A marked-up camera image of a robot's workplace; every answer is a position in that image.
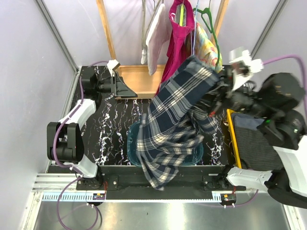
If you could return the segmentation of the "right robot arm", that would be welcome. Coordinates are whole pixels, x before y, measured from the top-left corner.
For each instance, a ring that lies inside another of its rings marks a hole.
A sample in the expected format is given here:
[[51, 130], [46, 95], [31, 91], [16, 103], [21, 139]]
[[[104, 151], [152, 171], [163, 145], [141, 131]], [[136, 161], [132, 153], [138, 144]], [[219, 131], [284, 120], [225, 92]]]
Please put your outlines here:
[[262, 118], [257, 127], [280, 157], [283, 168], [254, 171], [227, 165], [218, 175], [218, 185], [224, 190], [244, 186], [266, 191], [281, 204], [307, 207], [307, 126], [295, 107], [305, 97], [305, 90], [291, 73], [270, 75], [259, 91], [244, 87], [235, 89], [235, 75], [221, 75], [217, 105], [254, 118]]

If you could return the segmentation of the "grey hanger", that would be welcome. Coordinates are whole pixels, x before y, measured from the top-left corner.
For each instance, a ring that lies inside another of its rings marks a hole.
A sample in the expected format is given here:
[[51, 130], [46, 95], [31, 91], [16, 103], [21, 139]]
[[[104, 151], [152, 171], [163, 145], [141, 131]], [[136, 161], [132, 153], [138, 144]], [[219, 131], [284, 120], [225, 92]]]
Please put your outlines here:
[[146, 0], [142, 0], [142, 43], [141, 43], [142, 49], [145, 49], [146, 36], [149, 33], [150, 26], [154, 20], [155, 14], [157, 13], [158, 7], [163, 2], [164, 2], [163, 0], [159, 0], [157, 3], [155, 3], [154, 1], [153, 14], [146, 27]]

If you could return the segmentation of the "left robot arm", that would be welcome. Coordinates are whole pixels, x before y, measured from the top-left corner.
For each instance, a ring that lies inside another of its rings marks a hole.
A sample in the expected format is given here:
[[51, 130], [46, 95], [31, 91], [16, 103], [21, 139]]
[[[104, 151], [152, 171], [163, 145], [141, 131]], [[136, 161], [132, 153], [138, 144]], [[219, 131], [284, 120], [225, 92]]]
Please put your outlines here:
[[95, 74], [88, 78], [79, 78], [79, 86], [81, 98], [72, 110], [61, 120], [47, 125], [47, 157], [59, 167], [74, 170], [87, 179], [87, 184], [92, 189], [97, 190], [104, 183], [102, 173], [84, 154], [81, 128], [99, 108], [101, 93], [110, 92], [115, 97], [122, 98], [137, 97], [137, 94], [115, 70], [111, 70], [101, 80]]

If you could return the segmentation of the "navy plaid skirt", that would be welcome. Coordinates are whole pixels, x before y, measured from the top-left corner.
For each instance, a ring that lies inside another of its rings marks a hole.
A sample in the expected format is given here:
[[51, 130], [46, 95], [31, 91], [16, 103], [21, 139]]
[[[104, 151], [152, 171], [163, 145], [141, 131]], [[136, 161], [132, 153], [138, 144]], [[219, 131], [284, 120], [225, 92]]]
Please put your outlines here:
[[190, 56], [162, 84], [139, 127], [136, 154], [142, 167], [176, 169], [204, 135], [218, 131], [219, 123], [209, 113], [219, 80], [214, 70]]

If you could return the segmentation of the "white skirt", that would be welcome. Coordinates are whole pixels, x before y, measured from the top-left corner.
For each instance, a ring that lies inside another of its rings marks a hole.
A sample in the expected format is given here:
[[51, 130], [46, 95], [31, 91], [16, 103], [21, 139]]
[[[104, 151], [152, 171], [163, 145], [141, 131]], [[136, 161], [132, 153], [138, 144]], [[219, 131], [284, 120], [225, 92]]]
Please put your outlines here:
[[161, 3], [146, 36], [145, 49], [142, 49], [141, 64], [147, 64], [150, 76], [155, 74], [162, 46], [170, 36], [171, 23], [165, 4]]

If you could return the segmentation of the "magenta pleated skirt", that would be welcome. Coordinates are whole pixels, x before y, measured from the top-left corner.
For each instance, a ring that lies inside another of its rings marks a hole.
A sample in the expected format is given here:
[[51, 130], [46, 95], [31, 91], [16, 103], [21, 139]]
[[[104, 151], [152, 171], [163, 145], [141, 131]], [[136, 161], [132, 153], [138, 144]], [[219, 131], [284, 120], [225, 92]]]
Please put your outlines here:
[[[175, 22], [175, 14], [177, 7], [180, 4], [184, 4], [186, 9], [186, 25], [181, 26]], [[161, 83], [158, 87], [158, 91], [161, 90], [162, 84], [166, 82], [179, 68], [179, 66], [186, 60], [188, 57], [187, 50], [185, 47], [186, 37], [194, 30], [194, 15], [193, 9], [188, 0], [175, 0], [170, 7], [168, 14], [172, 34], [170, 36], [169, 46], [167, 50], [167, 63], [161, 78]]]

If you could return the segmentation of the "lime green hanger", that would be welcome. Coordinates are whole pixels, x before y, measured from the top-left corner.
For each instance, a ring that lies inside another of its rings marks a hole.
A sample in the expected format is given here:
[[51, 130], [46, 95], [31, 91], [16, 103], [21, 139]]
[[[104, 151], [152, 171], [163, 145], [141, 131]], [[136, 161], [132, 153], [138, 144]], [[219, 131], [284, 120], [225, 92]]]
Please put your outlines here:
[[184, 3], [181, 3], [179, 13], [179, 25], [186, 26], [186, 8]]

